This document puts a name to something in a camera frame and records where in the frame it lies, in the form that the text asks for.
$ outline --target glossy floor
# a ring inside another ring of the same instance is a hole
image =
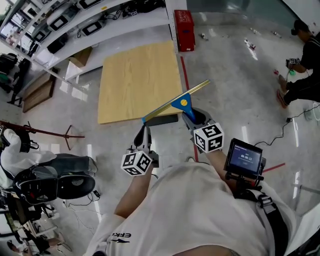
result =
[[[211,80],[209,85],[192,95],[192,104],[209,112],[221,124],[225,133],[225,153],[232,138],[251,144],[270,143],[275,136],[282,134],[287,117],[294,117],[313,106],[312,101],[296,100],[284,110],[276,101],[279,85],[273,70],[277,69],[286,76],[285,59],[300,58],[302,43],[289,37],[274,36],[268,28],[254,34],[246,26],[197,26],[195,34],[200,33],[205,33],[208,41],[196,36],[196,50],[182,56],[190,87]],[[256,45],[255,50],[247,47],[245,38]],[[181,68],[180,55],[177,58]],[[53,98],[23,115],[24,124],[30,121],[35,128],[56,133],[64,133],[72,124],[72,132],[81,133],[85,138],[70,140],[71,153],[96,159],[99,168],[96,181],[101,199],[89,206],[72,206],[77,212],[63,207],[62,200],[55,201],[60,213],[55,223],[73,248],[74,255],[81,255],[86,250],[99,223],[100,215],[96,212],[112,213],[128,188],[131,179],[120,169],[120,162],[142,124],[141,120],[97,124],[101,72],[97,69],[81,76],[77,86],[57,81]],[[306,76],[289,75],[288,80]],[[186,90],[182,68],[181,81],[183,90]],[[318,109],[315,115],[319,120]],[[295,183],[313,188],[320,186],[320,126],[313,111],[310,117],[310,121],[306,121],[304,115],[294,118],[284,128],[284,138],[277,139],[272,146],[259,145],[267,169],[285,163],[266,172],[265,180],[293,208],[298,198]],[[151,127],[151,134],[152,147],[160,156],[159,175],[162,169],[194,154],[191,135],[181,118],[176,123]],[[33,137],[40,142],[41,150],[68,152],[61,138],[41,134]],[[307,192],[302,193],[298,212],[305,212],[318,200]],[[85,197],[69,203],[88,202]]]

